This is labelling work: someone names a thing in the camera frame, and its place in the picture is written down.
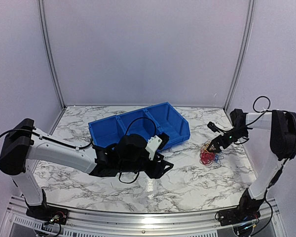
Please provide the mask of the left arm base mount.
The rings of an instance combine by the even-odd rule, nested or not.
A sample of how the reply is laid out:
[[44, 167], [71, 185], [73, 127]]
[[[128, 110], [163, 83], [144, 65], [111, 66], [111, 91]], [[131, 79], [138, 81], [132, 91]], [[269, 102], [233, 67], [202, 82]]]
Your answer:
[[45, 223], [57, 223], [65, 225], [69, 210], [54, 206], [29, 206], [26, 215], [44, 221]]

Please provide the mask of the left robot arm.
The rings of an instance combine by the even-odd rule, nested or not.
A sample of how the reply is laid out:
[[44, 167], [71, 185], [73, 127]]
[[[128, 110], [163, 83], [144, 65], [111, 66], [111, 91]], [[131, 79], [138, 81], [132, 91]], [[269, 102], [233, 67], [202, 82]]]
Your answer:
[[173, 168], [158, 152], [169, 140], [165, 133], [146, 140], [138, 134], [125, 134], [119, 142], [100, 147], [90, 142], [78, 146], [57, 139], [38, 129], [34, 120], [26, 118], [16, 127], [0, 135], [0, 171], [12, 178], [30, 210], [42, 220], [52, 216], [46, 194], [28, 167], [29, 160], [42, 160], [67, 166], [94, 177], [115, 177], [122, 173], [159, 179]]

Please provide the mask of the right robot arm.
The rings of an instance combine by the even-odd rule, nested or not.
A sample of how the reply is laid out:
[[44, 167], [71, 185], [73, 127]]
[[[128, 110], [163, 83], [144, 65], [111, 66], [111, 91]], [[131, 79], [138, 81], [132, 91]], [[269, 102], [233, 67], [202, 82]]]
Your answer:
[[280, 178], [287, 161], [296, 156], [296, 113], [283, 110], [254, 110], [245, 113], [242, 109], [234, 109], [230, 113], [232, 129], [222, 130], [213, 122], [207, 127], [213, 132], [220, 132], [207, 147], [210, 153], [220, 153], [231, 144], [239, 145], [239, 139], [249, 141], [249, 131], [264, 129], [270, 132], [270, 153], [258, 178], [243, 192], [238, 206], [232, 209], [237, 220], [245, 221], [253, 213], [258, 212], [266, 200], [268, 190]]

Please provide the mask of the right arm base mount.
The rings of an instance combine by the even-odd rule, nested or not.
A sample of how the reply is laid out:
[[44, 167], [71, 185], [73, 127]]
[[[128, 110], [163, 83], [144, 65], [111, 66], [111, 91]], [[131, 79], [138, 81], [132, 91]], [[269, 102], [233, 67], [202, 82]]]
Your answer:
[[241, 213], [237, 207], [219, 210], [215, 214], [215, 219], [220, 222], [221, 226], [228, 226], [257, 220], [259, 217], [259, 211]]

